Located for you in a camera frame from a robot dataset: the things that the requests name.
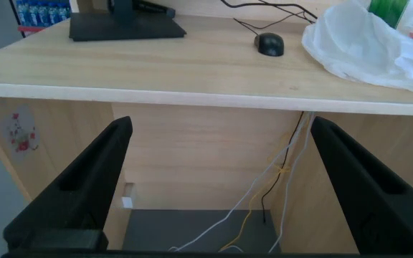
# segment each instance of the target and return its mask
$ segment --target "bottle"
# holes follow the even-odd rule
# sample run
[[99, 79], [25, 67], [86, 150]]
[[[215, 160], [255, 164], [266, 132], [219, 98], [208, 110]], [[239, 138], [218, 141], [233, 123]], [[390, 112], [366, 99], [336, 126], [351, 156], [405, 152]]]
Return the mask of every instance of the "bottle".
[[69, 4], [67, 4], [67, 6], [66, 6], [66, 12], [67, 12], [67, 17], [70, 18], [71, 17], [71, 8], [70, 8]]
[[50, 18], [49, 18], [49, 11], [47, 10], [47, 3], [43, 1], [37, 2], [38, 7], [38, 14], [39, 14], [39, 23], [43, 27], [50, 26]]
[[58, 4], [58, 16], [60, 21], [68, 19], [68, 10], [66, 9], [66, 4]]
[[17, 13], [19, 15], [20, 24], [22, 26], [30, 26], [31, 23], [29, 22], [27, 6], [22, 0], [18, 0], [16, 2], [16, 5], [17, 5]]
[[59, 21], [56, 3], [49, 3], [49, 18], [51, 25], [56, 24]]
[[30, 22], [32, 23], [32, 26], [38, 27], [40, 26], [39, 24], [39, 14], [38, 14], [38, 7], [37, 7], [37, 2], [35, 1], [30, 1], [28, 2], [29, 4], [29, 15], [30, 15]]
[[413, 39], [413, 0], [371, 0], [369, 12]]

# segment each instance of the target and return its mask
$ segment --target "computer mouse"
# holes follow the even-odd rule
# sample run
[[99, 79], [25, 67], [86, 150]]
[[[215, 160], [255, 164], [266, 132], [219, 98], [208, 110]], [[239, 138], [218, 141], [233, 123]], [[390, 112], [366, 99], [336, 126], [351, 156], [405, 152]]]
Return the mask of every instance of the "computer mouse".
[[267, 32], [256, 35], [255, 45], [259, 53], [271, 57], [282, 56], [285, 52], [285, 43], [283, 42], [282, 37], [275, 33]]

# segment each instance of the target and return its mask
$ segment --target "floral sticker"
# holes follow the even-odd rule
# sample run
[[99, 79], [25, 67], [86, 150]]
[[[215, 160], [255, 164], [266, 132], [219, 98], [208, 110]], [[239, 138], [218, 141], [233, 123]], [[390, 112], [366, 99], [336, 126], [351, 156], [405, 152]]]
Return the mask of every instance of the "floral sticker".
[[28, 106], [17, 108], [3, 121], [1, 127], [15, 159], [21, 160], [30, 151], [38, 148], [39, 133]]

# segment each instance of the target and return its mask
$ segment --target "black cable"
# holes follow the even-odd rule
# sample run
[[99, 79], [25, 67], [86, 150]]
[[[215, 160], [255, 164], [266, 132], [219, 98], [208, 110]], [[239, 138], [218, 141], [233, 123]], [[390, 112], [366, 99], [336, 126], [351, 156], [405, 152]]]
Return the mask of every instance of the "black cable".
[[[297, 124], [297, 125], [295, 126], [295, 128], [294, 128], [293, 134], [291, 135], [290, 142], [288, 143], [288, 145], [289, 145], [289, 144], [291, 143], [291, 141], [293, 140], [294, 135], [295, 135], [295, 132], [298, 130], [300, 121], [302, 120], [302, 117], [303, 117], [303, 116], [304, 116], [304, 112], [302, 111], [302, 112], [300, 113], [300, 117], [299, 117], [299, 120], [298, 120], [298, 124]], [[283, 169], [283, 168], [285, 167], [286, 158], [288, 157], [288, 152], [289, 152], [289, 151], [290, 151], [290, 149], [288, 148], [288, 149], [286, 150], [285, 159], [283, 160], [283, 164], [281, 165], [281, 168], [280, 168], [280, 169]], [[273, 182], [273, 185], [270, 187], [269, 191], [267, 191], [267, 193], [264, 193], [264, 195], [263, 195], [262, 198], [261, 198], [261, 204], [262, 204], [262, 222], [263, 222], [264, 224], [265, 224], [264, 197], [266, 197], [266, 195], [268, 195], [269, 192], [271, 192], [271, 190], [275, 187], [275, 185], [276, 185], [277, 182], [278, 182], [278, 179], [280, 179], [280, 175], [281, 175], [281, 173], [278, 174], [277, 179], [275, 179], [275, 182]]]
[[243, 22], [243, 21], [239, 21], [239, 20], [237, 20], [237, 19], [235, 19], [235, 18], [234, 18], [234, 20], [235, 20], [236, 22], [238, 22], [240, 25], [242, 25], [243, 27], [249, 29], [252, 33], [256, 34], [256, 36], [259, 35], [257, 32], [255, 32], [253, 29], [251, 29], [251, 28], [249, 28], [249, 27], [247, 26], [247, 25], [249, 25], [249, 26], [253, 27], [252, 25], [250, 25], [250, 24], [248, 24], [248, 23], [246, 23], [246, 22]]
[[[266, 1], [264, 1], [264, 0], [259, 0], [259, 1], [262, 2], [262, 3], [264, 3], [264, 4], [270, 4], [270, 3], [268, 3], [268, 2], [266, 2]], [[276, 9], [281, 10], [281, 11], [286, 11], [286, 12], [289, 13], [289, 14], [296, 15], [297, 17], [299, 17], [299, 18], [301, 18], [301, 19], [304, 19], [304, 20], [306, 20], [307, 22], [310, 22], [310, 24], [313, 23], [313, 21], [307, 19], [307, 17], [305, 16], [305, 12], [304, 12], [304, 11], [295, 14], [295, 13], [293, 13], [293, 12], [291, 12], [291, 11], [288, 11], [288, 10], [286, 10], [286, 9], [283, 9], [283, 8], [281, 8], [281, 7], [279, 7], [279, 6], [274, 6], [274, 7], [275, 7]]]
[[225, 4], [227, 7], [229, 8], [240, 8], [240, 7], [244, 7], [244, 6], [293, 6], [293, 7], [298, 7], [299, 9], [303, 10], [304, 12], [306, 12], [307, 14], [309, 14], [310, 16], [312, 16], [315, 19], [318, 19], [318, 17], [315, 14], [312, 14], [310, 11], [308, 11], [307, 9], [305, 9], [304, 7], [298, 5], [298, 4], [271, 4], [271, 3], [245, 3], [245, 4], [236, 4], [236, 5], [231, 5], [229, 3], [226, 2], [226, 0], [221, 0], [221, 2], [223, 4]]
[[307, 19], [307, 17], [305, 16], [305, 12], [303, 12], [302, 15], [304, 16], [305, 20], [307, 20], [308, 22], [310, 22], [310, 24], [314, 24], [314, 23], [315, 23], [315, 22]]
[[287, 18], [289, 18], [289, 17], [291, 17], [291, 16], [293, 16], [293, 15], [297, 15], [297, 14], [290, 14], [290, 15], [286, 16], [285, 18], [283, 18], [283, 19], [281, 19], [281, 20], [279, 20], [279, 21], [275, 21], [275, 22], [273, 22], [273, 23], [271, 23], [271, 24], [268, 24], [268, 25], [266, 25], [266, 26], [263, 26], [263, 27], [256, 27], [256, 26], [251, 25], [251, 24], [249, 24], [249, 23], [247, 23], [247, 22], [239, 21], [239, 20], [237, 20], [237, 19], [235, 19], [235, 18], [234, 18], [234, 20], [235, 20], [236, 22], [239, 22], [241, 25], [246, 24], [247, 26], [252, 27], [252, 28], [255, 28], [255, 29], [266, 29], [266, 28], [268, 28], [268, 27], [270, 27], [270, 26], [272, 26], [272, 25], [274, 25], [274, 24], [277, 24], [277, 23], [279, 23], [279, 22], [283, 22], [283, 21], [286, 20]]

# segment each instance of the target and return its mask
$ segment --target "beverage bottle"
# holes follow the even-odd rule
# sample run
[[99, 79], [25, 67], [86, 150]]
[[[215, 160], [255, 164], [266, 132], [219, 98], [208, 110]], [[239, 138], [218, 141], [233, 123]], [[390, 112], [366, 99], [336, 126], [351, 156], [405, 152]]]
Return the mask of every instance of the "beverage bottle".
[[39, 14], [38, 14], [38, 7], [37, 7], [37, 2], [35, 1], [30, 1], [28, 2], [29, 4], [29, 15], [30, 15], [30, 22], [32, 23], [32, 26], [41, 26], [39, 24]]
[[22, 26], [30, 26], [31, 23], [29, 22], [28, 9], [25, 3], [22, 0], [18, 0], [16, 2], [16, 6], [17, 6], [17, 14], [19, 15], [20, 24]]
[[49, 3], [49, 18], [50, 24], [56, 24], [60, 21], [58, 17], [58, 8], [56, 3]]
[[58, 4], [58, 16], [60, 21], [68, 19], [68, 10], [66, 9], [66, 4]]
[[38, 5], [38, 14], [39, 14], [39, 23], [43, 27], [50, 26], [49, 11], [47, 10], [47, 3], [43, 1], [37, 2]]

